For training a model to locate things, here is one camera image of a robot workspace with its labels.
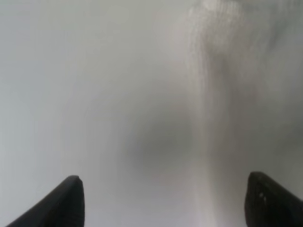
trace textured fabric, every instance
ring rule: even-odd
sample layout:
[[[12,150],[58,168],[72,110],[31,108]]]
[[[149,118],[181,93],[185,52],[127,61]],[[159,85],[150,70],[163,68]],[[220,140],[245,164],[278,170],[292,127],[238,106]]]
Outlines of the textured fabric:
[[[245,226],[250,171],[303,195],[302,9],[301,0],[203,0],[182,24],[201,226]]]

